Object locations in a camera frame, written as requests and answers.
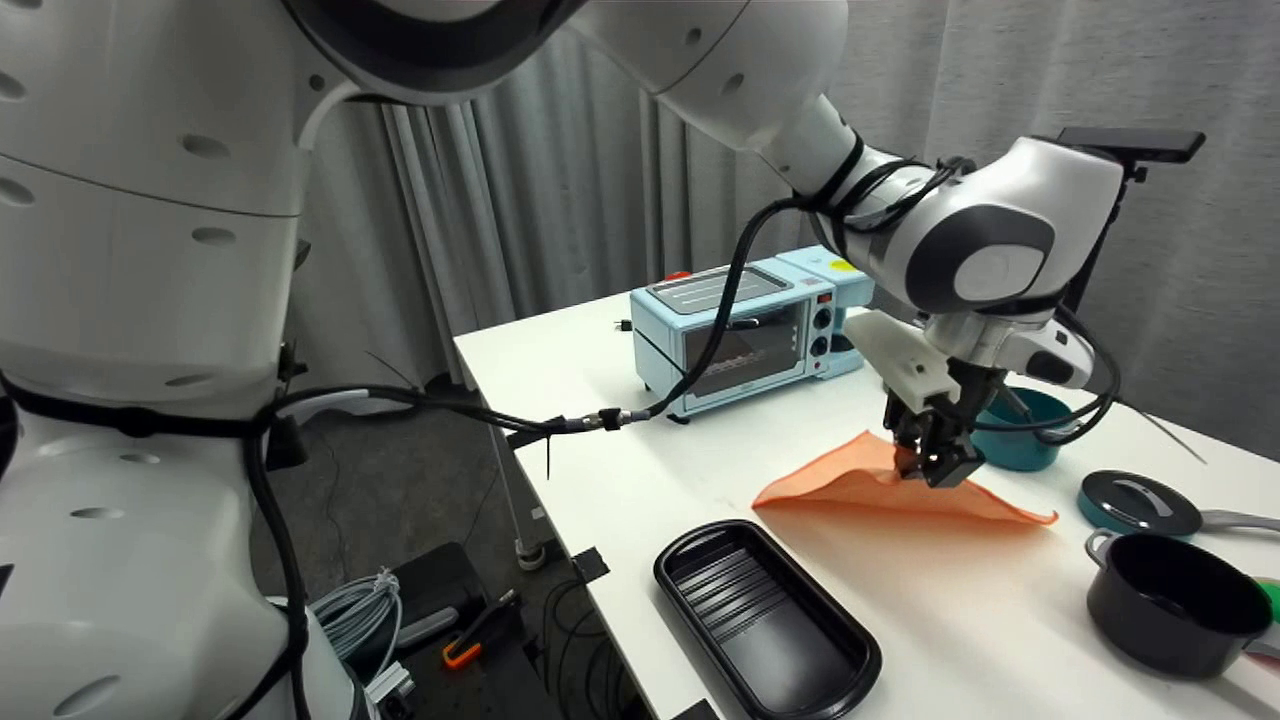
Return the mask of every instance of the black pot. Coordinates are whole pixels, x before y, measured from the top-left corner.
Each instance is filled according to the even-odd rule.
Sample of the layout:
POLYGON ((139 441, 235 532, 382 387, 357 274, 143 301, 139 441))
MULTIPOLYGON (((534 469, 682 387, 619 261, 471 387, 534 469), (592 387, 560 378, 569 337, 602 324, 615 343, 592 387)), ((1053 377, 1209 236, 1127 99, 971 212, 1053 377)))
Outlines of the black pot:
POLYGON ((1219 675, 1273 628, 1273 602, 1232 564, 1166 537, 1091 537, 1087 614, 1124 656, 1185 679, 1219 675))

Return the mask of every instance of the teal container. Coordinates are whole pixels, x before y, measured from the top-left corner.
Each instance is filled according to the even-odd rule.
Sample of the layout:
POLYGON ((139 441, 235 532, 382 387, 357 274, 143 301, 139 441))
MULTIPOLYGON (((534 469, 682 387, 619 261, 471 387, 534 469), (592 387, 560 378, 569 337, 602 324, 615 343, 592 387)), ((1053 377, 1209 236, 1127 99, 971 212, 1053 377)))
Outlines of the teal container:
MULTIPOLYGON (((1045 420, 1059 420, 1063 424, 1059 432, 1069 432, 1072 406, 1032 387, 1004 387, 976 416, 976 424, 990 424, 990 426, 1023 426, 1045 420)), ((986 465, 1008 471, 1045 471, 1055 459, 1055 445, 1037 441, 1037 432, 990 432, 990 426, 971 432, 971 445, 986 457, 986 465)))

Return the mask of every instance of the orange cloth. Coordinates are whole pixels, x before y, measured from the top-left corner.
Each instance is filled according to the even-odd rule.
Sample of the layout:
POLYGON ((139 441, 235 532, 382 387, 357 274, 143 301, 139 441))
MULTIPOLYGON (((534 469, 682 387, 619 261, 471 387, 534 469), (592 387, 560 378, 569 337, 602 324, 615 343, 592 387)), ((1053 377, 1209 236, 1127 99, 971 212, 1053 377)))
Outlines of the orange cloth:
POLYGON ((1055 518, 1055 512, 1023 512, 980 485, 928 487, 921 481, 899 481, 891 469, 891 445, 866 432, 817 457, 792 475, 773 481, 751 509, 766 512, 766 509, 792 509, 792 503, 971 515, 971 518, 1021 522, 1021 529, 1041 529, 1055 518))

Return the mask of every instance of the black tray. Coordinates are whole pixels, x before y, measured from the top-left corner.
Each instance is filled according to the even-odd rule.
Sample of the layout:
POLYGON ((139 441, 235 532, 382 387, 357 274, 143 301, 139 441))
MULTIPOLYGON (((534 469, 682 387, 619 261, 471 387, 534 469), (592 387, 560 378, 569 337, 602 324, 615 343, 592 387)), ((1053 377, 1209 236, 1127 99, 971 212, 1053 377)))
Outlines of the black tray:
POLYGON ((653 564, 751 715, 843 715, 878 675, 878 645, 757 522, 705 522, 653 564))

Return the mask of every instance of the teal device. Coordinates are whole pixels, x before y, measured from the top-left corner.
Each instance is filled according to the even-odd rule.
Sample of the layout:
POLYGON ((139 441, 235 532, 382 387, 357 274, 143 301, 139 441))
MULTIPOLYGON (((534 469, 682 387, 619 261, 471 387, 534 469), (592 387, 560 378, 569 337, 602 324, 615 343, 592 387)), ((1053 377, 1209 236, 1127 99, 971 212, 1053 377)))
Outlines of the teal device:
MULTIPOLYGON (((635 371, 668 395, 698 361, 729 268, 630 293, 635 371)), ((877 285, 826 249, 792 249, 745 268, 713 368, 668 406, 691 420, 788 382, 863 368, 843 337, 843 310, 873 305, 877 285)))

